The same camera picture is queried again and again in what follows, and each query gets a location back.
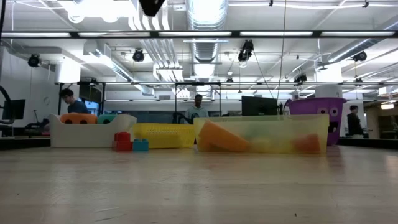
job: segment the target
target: man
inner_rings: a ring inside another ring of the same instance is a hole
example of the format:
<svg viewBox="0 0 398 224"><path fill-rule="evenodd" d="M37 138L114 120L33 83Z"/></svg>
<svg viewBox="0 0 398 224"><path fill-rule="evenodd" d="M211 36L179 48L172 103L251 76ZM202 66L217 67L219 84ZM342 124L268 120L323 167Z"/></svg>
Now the man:
<svg viewBox="0 0 398 224"><path fill-rule="evenodd" d="M363 138L363 128L361 127L361 120L358 118L358 106L350 106L351 113L347 115L348 135L353 138Z"/></svg>
<svg viewBox="0 0 398 224"><path fill-rule="evenodd" d="M209 113L206 109L201 107L201 101L203 96L201 94L197 94L195 96L195 105L191 108L188 108L185 112L185 117L188 118L191 122L193 122L194 118L208 118Z"/></svg>
<svg viewBox="0 0 398 224"><path fill-rule="evenodd" d="M73 97L73 91L66 88L61 90L60 97L69 104L68 113L89 113L86 105L83 102L75 100Z"/></svg>

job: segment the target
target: computer monitor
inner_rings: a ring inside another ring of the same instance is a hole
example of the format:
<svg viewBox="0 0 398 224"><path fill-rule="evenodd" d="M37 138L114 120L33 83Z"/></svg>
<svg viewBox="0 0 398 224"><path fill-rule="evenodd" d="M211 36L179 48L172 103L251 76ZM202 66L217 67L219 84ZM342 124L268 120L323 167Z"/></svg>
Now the computer monitor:
<svg viewBox="0 0 398 224"><path fill-rule="evenodd" d="M278 101L273 98L242 96L242 116L278 115Z"/></svg>
<svg viewBox="0 0 398 224"><path fill-rule="evenodd" d="M11 103L12 107L14 108L15 119L19 120L24 119L25 100L11 100ZM10 105L8 104L7 101L5 101L1 119L10 120L12 118L12 114L9 107Z"/></svg>

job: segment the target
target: orange foam piece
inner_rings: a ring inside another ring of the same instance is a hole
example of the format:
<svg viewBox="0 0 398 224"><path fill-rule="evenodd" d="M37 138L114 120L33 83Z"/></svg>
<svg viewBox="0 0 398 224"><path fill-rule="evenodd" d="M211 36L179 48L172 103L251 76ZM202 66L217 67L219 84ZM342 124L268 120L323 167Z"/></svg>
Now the orange foam piece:
<svg viewBox="0 0 398 224"><path fill-rule="evenodd" d="M64 114L60 121L65 124L96 124L97 116L93 114Z"/></svg>
<svg viewBox="0 0 398 224"><path fill-rule="evenodd" d="M199 137L210 145L226 149L230 152L246 152L249 150L248 141L211 121L206 121L199 133Z"/></svg>
<svg viewBox="0 0 398 224"><path fill-rule="evenodd" d="M294 149L300 153L318 154L321 152L319 138L317 134L310 134L302 139L292 141Z"/></svg>

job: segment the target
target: wooden table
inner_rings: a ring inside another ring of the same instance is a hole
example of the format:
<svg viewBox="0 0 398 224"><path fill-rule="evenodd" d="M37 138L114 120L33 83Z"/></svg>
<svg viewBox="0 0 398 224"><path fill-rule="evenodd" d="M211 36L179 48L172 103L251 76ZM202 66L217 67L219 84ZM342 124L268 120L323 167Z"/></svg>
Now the wooden table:
<svg viewBox="0 0 398 224"><path fill-rule="evenodd" d="M0 222L398 223L398 152L0 152Z"/></svg>

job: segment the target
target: purple bin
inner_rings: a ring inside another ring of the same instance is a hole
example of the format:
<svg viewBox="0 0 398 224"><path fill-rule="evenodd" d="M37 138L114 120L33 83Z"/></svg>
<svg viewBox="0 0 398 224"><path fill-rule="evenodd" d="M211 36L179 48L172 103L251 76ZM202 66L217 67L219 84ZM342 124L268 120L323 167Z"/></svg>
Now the purple bin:
<svg viewBox="0 0 398 224"><path fill-rule="evenodd" d="M288 100L290 114L329 114L328 146L337 143L340 136L341 113L347 100L337 97L319 97L303 100Z"/></svg>

